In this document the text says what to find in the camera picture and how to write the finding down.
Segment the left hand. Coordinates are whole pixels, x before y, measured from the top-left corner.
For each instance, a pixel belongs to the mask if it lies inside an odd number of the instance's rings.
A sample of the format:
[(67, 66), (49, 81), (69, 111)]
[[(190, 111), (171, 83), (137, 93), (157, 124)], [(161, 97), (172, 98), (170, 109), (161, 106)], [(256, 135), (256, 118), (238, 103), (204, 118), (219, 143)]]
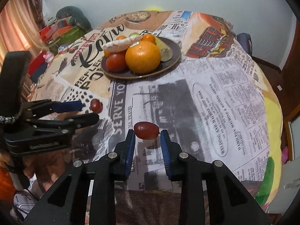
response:
[(30, 179), (35, 175), (41, 191), (47, 191), (72, 162), (69, 150), (57, 150), (23, 157), (25, 176)]

